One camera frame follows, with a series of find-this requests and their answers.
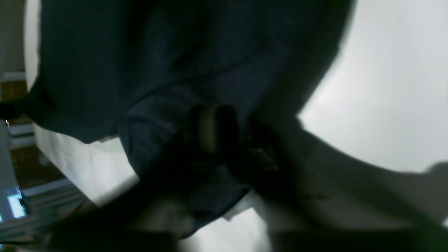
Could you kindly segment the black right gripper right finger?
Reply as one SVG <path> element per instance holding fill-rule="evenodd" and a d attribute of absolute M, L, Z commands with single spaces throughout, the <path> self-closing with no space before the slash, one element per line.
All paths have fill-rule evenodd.
<path fill-rule="evenodd" d="M 295 153 L 271 128 L 249 124 L 240 143 L 235 110 L 217 110 L 218 145 L 223 163 L 237 184 L 256 190 L 277 206 L 299 216 L 311 231 L 273 233 L 277 247 L 316 252 L 446 252 L 447 229 L 419 208 L 416 193 L 440 182 L 441 165 L 432 173 L 399 173 L 348 157 L 303 131 Z M 357 204 L 411 223 L 410 228 L 347 231 L 330 226 L 319 204 L 336 193 Z"/>

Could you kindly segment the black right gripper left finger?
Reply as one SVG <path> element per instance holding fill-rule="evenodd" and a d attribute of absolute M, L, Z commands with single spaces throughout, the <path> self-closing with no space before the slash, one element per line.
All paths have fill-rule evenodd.
<path fill-rule="evenodd" d="M 143 231 L 149 207 L 174 200 L 185 206 L 219 160 L 216 107 L 198 106 L 140 181 L 106 205 L 54 227 L 47 252 L 176 252 L 174 231 Z"/>

